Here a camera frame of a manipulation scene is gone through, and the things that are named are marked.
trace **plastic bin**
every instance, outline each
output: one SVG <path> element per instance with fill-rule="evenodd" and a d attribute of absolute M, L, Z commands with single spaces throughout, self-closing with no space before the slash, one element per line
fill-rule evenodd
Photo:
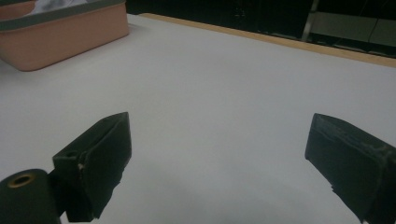
<path fill-rule="evenodd" d="M 124 0 L 27 15 L 35 1 L 0 6 L 0 59 L 33 71 L 129 34 Z"/>

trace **table edge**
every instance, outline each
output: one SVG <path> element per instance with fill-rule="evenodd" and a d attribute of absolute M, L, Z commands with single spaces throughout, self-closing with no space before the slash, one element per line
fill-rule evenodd
<path fill-rule="evenodd" d="M 340 58 L 351 59 L 351 60 L 365 62 L 365 63 L 374 63 L 374 64 L 385 65 L 385 66 L 389 66 L 389 67 L 396 67 L 396 59 L 381 57 L 381 56 L 373 55 L 373 54 L 360 53 L 360 52 L 346 50 L 346 49 L 336 49 L 336 48 L 331 48 L 331 47 L 326 47 L 326 46 L 321 46 L 321 45 L 305 43 L 305 42 L 297 41 L 297 40 L 290 40 L 290 39 L 280 38 L 280 37 L 270 36 L 270 35 L 256 34 L 256 33 L 251 33 L 251 32 L 247 32 L 247 31 L 235 30 L 232 28 L 226 28 L 226 27 L 221 27 L 221 26 L 217 26 L 217 25 L 201 23 L 201 22 L 197 22 L 197 21 L 186 21 L 186 20 L 182 20 L 182 19 L 162 16 L 162 15 L 157 15 L 157 14 L 152 14 L 152 13 L 142 13 L 142 14 L 139 14 L 138 16 L 149 18 L 149 19 L 154 19 L 157 21 L 167 21 L 167 22 L 172 22 L 172 23 L 179 24 L 179 25 L 185 25 L 185 26 L 195 27 L 195 28 L 199 28 L 199 29 L 220 32 L 220 33 L 224 33 L 224 34 L 228 34 L 228 35 L 242 36 L 242 37 L 260 40 L 260 41 L 277 44 L 277 45 L 281 45 L 281 46 L 286 46 L 286 47 L 294 48 L 294 49 L 303 49 L 303 50 L 308 50 L 308 51 L 312 51 L 312 52 L 316 52 L 316 53 L 320 53 L 320 54 L 327 54 L 327 55 L 332 55 L 332 56 L 336 56 L 336 57 L 340 57 Z"/>

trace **white object inside bin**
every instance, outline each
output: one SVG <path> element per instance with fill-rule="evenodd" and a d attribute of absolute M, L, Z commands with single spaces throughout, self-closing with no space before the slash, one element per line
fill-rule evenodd
<path fill-rule="evenodd" d="M 81 5 L 88 3 L 86 0 L 37 0 L 35 2 L 35 8 L 32 12 L 27 15 L 32 15 L 36 13 L 48 12 L 55 9 L 60 9 L 64 7 L 72 7 L 76 5 Z"/>

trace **white table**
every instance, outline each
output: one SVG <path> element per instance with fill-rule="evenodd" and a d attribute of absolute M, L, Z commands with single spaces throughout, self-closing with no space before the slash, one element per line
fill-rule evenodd
<path fill-rule="evenodd" d="M 396 68 L 129 21 L 129 36 L 39 71 L 0 62 L 0 179 L 49 172 L 128 111 L 133 158 L 93 223 L 359 223 L 304 159 L 308 131 L 318 112 L 395 146 Z"/>

